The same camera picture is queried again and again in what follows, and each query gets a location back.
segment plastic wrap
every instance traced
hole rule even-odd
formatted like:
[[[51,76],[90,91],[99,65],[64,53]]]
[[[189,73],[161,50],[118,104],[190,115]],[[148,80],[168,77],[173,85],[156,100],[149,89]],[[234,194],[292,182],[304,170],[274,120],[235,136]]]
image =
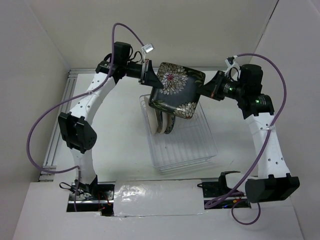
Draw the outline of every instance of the plastic wrap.
[[[201,180],[121,181],[114,187],[115,216],[205,213]]]

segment black end effector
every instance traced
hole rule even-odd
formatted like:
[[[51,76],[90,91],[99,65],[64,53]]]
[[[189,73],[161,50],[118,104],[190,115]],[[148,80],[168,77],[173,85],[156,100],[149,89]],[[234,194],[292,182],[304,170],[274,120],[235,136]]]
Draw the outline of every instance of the black end effector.
[[[218,71],[210,82],[198,88],[197,93],[218,101],[225,97],[236,100],[244,119],[250,115],[258,116],[259,113],[273,115],[271,98],[261,93],[263,77],[261,67],[245,64],[240,69],[238,81],[230,79],[223,71]]]
[[[111,69],[111,76],[117,84],[124,76],[128,76],[135,79],[140,79],[139,83],[142,85],[163,89],[164,86],[156,76],[152,61],[146,59],[143,64],[130,61],[131,45],[124,42],[114,43],[114,61]],[[110,62],[108,58],[111,54],[108,54],[102,62],[99,63],[95,72],[108,74],[110,71]]]
[[[82,116],[72,116],[71,113],[61,112],[58,123],[62,139],[70,149],[77,149],[82,154],[94,147],[97,134]]]
[[[277,177],[269,175],[267,179],[248,179],[245,183],[245,193],[250,203],[283,201],[298,187],[300,181],[297,176]]]
[[[75,185],[77,185],[78,179],[74,180]],[[96,175],[91,184],[83,184],[79,182],[79,189],[85,193],[89,193],[92,196],[97,196],[98,193],[98,176]]]

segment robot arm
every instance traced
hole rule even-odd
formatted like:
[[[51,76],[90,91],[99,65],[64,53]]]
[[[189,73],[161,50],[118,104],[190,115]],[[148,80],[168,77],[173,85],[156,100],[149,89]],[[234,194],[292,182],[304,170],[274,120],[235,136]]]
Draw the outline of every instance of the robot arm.
[[[228,58],[227,61],[227,72],[233,67],[239,67],[232,58]],[[237,188],[238,191],[246,193],[251,203],[285,200],[300,186],[298,177],[291,177],[284,161],[275,127],[270,127],[274,119],[274,107],[271,98],[261,94],[262,77],[263,71],[260,66],[245,64],[241,67],[238,81],[218,71],[210,82],[198,90],[199,94],[218,101],[225,97],[237,101],[250,128],[257,155],[263,147],[268,130],[271,130],[258,162],[258,177],[248,177]],[[223,172],[219,181],[222,188],[229,192],[243,176],[244,174],[239,172]]]
[[[79,188],[91,195],[95,195],[98,187],[98,177],[92,158],[92,148],[97,141],[97,134],[91,125],[103,100],[125,75],[140,79],[139,82],[142,85],[163,88],[154,73],[151,60],[146,59],[143,64],[128,62],[131,46],[116,42],[114,48],[115,59],[112,69],[111,64],[106,60],[99,63],[96,74],[87,89],[89,94],[81,98],[69,113],[61,112],[58,117],[62,139],[71,150],[74,164],[81,169]],[[107,82],[97,91],[92,92],[105,81],[109,71],[111,71],[111,77]]]
[[[92,148],[96,143],[97,134],[91,125],[101,103],[119,79],[126,75],[139,79],[142,85],[163,88],[153,71],[151,60],[146,59],[142,64],[128,62],[130,48],[127,43],[116,42],[112,69],[109,62],[102,61],[87,92],[98,87],[106,79],[109,71],[112,77],[98,91],[84,96],[69,113],[62,112],[58,117],[62,139],[71,149],[74,163],[81,169],[79,188],[92,195],[97,192],[98,177],[92,159]],[[218,101],[225,97],[237,101],[250,128],[258,154],[266,139],[269,124],[274,118],[271,98],[261,94],[263,72],[260,66],[246,64],[241,67],[238,81],[234,81],[227,77],[227,73],[234,67],[239,68],[239,65],[232,58],[228,58],[226,63],[227,71],[218,71],[215,77],[199,87],[197,92]],[[231,189],[243,176],[237,172],[224,172],[220,177],[224,178],[224,187]],[[299,185],[299,179],[290,175],[273,127],[265,151],[258,162],[258,177],[247,178],[238,190],[246,193],[251,203],[270,202],[286,199]]]

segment white table surface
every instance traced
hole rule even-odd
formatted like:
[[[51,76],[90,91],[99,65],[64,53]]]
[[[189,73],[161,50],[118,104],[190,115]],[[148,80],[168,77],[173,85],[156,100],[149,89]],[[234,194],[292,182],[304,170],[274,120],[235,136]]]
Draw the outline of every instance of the white table surface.
[[[214,72],[206,74],[208,80]],[[92,78],[92,74],[80,75],[75,94],[85,91]],[[138,85],[137,80],[124,78],[98,110],[92,127],[98,134],[93,165],[99,181],[213,178],[223,171],[246,171],[250,167],[255,158],[254,144],[236,102],[201,97],[218,155],[204,166],[158,173],[151,163],[139,103],[139,96],[150,91],[150,87]],[[74,165],[69,149],[61,140],[55,157],[59,170]],[[197,215],[104,217],[98,212],[66,212],[69,192],[60,189],[58,183],[74,179],[72,171],[56,174],[54,182],[31,183],[13,239],[303,239],[290,199],[262,204],[260,219],[251,226],[236,223],[229,209]],[[257,206],[252,207],[237,209],[236,215],[249,222],[257,215]]]
[[[216,72],[205,73],[206,81],[209,81]],[[93,74],[80,74],[74,95],[83,93],[93,77]],[[92,127],[98,137],[92,156],[100,182],[217,178],[224,171],[244,172],[255,160],[253,139],[237,102],[231,99],[216,101],[202,96],[200,103],[216,142],[218,155],[207,164],[157,172],[152,165],[139,101],[141,95],[150,92],[151,87],[139,85],[137,79],[124,77],[97,111]],[[55,161],[59,170],[74,166],[70,150],[61,139]],[[71,182],[74,178],[72,172],[56,175],[55,181]]]

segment white cable tie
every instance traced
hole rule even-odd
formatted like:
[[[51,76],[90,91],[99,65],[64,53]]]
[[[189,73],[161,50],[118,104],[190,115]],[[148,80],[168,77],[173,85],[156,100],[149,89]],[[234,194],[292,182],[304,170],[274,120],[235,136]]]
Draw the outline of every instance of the white cable tie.
[[[264,128],[264,130],[266,130],[266,131],[272,131],[272,130],[274,130],[276,127],[273,125],[273,126],[268,126],[268,127],[266,127],[266,128]]]
[[[95,91],[92,91],[92,90],[87,90],[85,92],[88,93],[88,95],[96,95],[96,96],[98,96],[98,94]]]

